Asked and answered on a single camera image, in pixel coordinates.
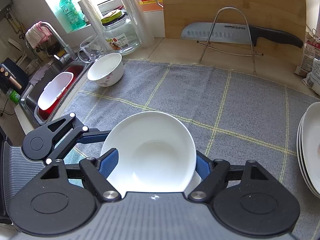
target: power cord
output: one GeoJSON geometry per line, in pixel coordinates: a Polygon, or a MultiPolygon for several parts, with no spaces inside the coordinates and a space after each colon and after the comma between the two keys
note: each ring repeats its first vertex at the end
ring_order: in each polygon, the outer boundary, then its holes
{"type": "Polygon", "coordinates": [[[0,110],[0,117],[2,117],[3,114],[7,114],[7,115],[9,115],[9,116],[12,116],[12,115],[15,115],[15,114],[16,114],[16,113],[14,113],[14,114],[8,114],[8,113],[5,111],[5,106],[7,105],[8,100],[9,100],[9,98],[8,98],[7,101],[5,102],[3,110],[0,110]]]}

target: faucet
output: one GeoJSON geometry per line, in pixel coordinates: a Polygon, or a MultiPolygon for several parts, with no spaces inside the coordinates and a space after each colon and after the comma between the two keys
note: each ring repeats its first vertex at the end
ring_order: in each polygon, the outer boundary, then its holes
{"type": "Polygon", "coordinates": [[[60,45],[63,47],[65,52],[67,53],[66,55],[63,56],[63,60],[67,62],[69,59],[76,60],[77,56],[73,49],[65,43],[65,41],[60,37],[60,35],[56,32],[56,30],[51,26],[51,24],[47,22],[42,22],[40,26],[47,27],[48,30],[52,33],[53,36],[56,37],[57,41],[60,43],[60,45]]]}

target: green soap bottle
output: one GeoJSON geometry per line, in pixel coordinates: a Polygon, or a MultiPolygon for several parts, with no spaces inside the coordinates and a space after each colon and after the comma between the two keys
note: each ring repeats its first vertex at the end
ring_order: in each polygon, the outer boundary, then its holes
{"type": "Polygon", "coordinates": [[[59,6],[67,16],[73,30],[85,26],[84,15],[77,2],[73,0],[60,0],[59,6]]]}

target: pink towel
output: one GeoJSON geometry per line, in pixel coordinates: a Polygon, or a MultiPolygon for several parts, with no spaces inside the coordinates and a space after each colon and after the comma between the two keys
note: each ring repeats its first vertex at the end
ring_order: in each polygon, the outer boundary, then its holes
{"type": "Polygon", "coordinates": [[[52,35],[46,27],[40,26],[40,24],[41,22],[34,24],[26,33],[26,38],[33,49],[49,40],[52,35]]]}

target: stainless steel sink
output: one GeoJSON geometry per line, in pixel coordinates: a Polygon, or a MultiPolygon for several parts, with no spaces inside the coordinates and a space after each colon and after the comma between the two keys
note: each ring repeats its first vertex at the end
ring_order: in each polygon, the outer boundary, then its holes
{"type": "Polygon", "coordinates": [[[59,61],[52,59],[49,62],[49,65],[50,67],[46,70],[44,77],[36,85],[33,86],[29,84],[27,86],[24,93],[21,95],[19,102],[19,105],[21,106],[27,118],[35,128],[47,122],[50,122],[53,119],[54,115],[57,113],[57,110],[62,105],[64,100],[67,98],[70,91],[75,87],[75,85],[78,83],[78,81],[82,78],[82,76],[86,73],[86,71],[92,64],[87,64],[82,61],[72,61],[68,65],[63,66],[59,61]],[[49,118],[47,120],[42,119],[38,115],[37,105],[41,93],[50,81],[52,81],[59,73],[66,71],[67,69],[70,69],[70,67],[72,67],[80,74],[76,77],[76,80],[73,82],[68,91],[61,98],[53,112],[50,114],[49,118]]]}

